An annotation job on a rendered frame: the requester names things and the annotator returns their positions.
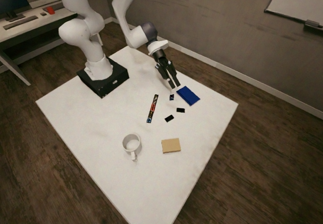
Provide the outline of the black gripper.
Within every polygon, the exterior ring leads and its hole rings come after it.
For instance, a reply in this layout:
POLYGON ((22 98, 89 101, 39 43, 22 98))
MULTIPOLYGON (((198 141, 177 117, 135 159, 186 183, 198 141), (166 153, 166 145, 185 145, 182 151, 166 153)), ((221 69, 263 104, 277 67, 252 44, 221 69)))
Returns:
POLYGON ((170 78, 168 72, 170 73, 170 75, 172 76, 176 86, 180 86, 181 84, 179 83, 178 79, 177 79, 177 72, 173 66, 172 61, 168 61, 168 59, 166 58, 166 55, 163 51, 163 49, 159 49, 157 51, 155 51, 152 54, 155 62, 157 62, 157 64, 155 65, 155 67, 157 68, 157 70, 159 71, 159 73, 161 74, 161 76, 163 77, 163 79, 167 80, 168 83, 170 84, 171 88, 174 89, 175 85, 172 81, 172 79, 170 78), (167 72, 168 70, 168 72, 167 72))

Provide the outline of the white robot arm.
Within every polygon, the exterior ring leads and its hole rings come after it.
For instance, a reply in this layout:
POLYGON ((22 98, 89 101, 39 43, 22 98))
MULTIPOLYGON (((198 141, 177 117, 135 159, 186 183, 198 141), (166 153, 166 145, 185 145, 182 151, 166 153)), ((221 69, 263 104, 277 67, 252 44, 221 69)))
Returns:
MULTIPOLYGON (((167 40, 157 40, 157 30, 152 22, 145 22, 133 30, 129 29, 125 14, 134 0, 113 0, 112 6, 118 22, 125 35, 128 46, 137 49, 145 44, 149 55, 169 46, 167 40)), ((104 27, 103 17, 95 12, 88 0, 62 0, 64 7, 78 17, 65 22, 59 27, 59 36, 70 45, 79 47, 87 58, 85 72, 92 80, 102 80, 112 75, 113 65, 106 58, 101 45, 90 41, 90 37, 99 33, 104 27)))

